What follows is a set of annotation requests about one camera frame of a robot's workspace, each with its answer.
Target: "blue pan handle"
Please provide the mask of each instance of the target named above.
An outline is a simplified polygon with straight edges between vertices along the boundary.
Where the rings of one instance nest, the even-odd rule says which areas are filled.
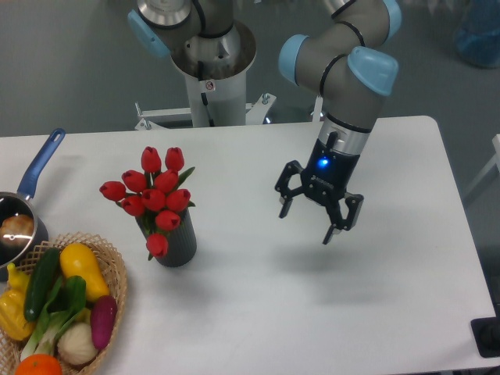
[[[65,135],[66,132],[61,128],[55,129],[52,134],[50,134],[48,140],[45,141],[44,145],[24,173],[23,179],[17,188],[17,194],[22,195],[25,199],[34,197],[40,173],[54,154],[54,151],[59,147],[59,144],[63,141]]]

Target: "red tulip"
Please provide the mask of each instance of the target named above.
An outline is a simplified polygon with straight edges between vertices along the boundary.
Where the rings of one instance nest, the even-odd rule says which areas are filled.
[[[162,211],[155,218],[158,228],[163,230],[174,230],[180,225],[180,217],[175,212],[166,210]]]
[[[184,211],[189,204],[191,193],[186,189],[179,189],[172,191],[167,197],[166,206],[176,213]]]
[[[142,192],[142,203],[147,209],[158,212],[165,207],[165,195],[158,189],[147,189]]]
[[[127,186],[127,188],[132,190],[134,193],[141,193],[148,187],[145,175],[136,170],[128,170],[122,174],[122,180],[125,183],[125,186]]]
[[[182,155],[182,150],[178,147],[171,147],[166,150],[165,165],[169,170],[182,170],[182,168],[184,167],[184,157]]]
[[[131,195],[122,201],[122,208],[126,213],[132,216],[142,216],[146,208],[142,203],[142,199],[139,195]]]
[[[162,168],[162,160],[154,147],[146,147],[142,152],[141,166],[145,172],[154,173]]]
[[[108,181],[104,183],[99,191],[110,201],[118,202],[125,198],[126,188],[119,181]]]
[[[151,234],[146,240],[146,248],[153,256],[165,256],[169,249],[169,242],[159,233]]]
[[[179,174],[176,170],[167,170],[155,178],[155,188],[170,193],[179,182]]]

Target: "garlic bulb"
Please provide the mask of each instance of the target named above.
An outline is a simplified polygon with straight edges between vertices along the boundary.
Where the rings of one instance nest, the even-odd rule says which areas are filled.
[[[78,366],[91,361],[98,353],[92,344],[91,326],[75,323],[57,343],[61,359],[70,365]]]

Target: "blue led light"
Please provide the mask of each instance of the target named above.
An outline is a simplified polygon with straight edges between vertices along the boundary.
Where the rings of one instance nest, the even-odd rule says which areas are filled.
[[[318,167],[323,169],[326,168],[330,164],[330,160],[328,160],[326,157],[321,158],[318,160]]]

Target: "saucepan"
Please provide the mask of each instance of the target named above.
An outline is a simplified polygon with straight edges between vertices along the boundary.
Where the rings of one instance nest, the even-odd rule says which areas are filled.
[[[66,132],[55,129],[34,157],[23,175],[17,193],[0,191],[0,281],[7,281],[9,263],[19,265],[21,259],[42,241],[48,240],[47,228],[33,210],[38,178]]]

